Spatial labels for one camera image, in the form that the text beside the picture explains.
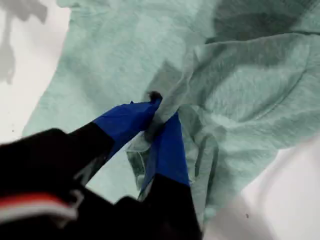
gray fabric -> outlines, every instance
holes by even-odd
[[[57,72],[25,134],[66,131],[156,90],[149,133],[177,109],[202,224],[320,127],[315,0],[61,0],[72,8]],[[128,149],[137,176],[148,143]]]

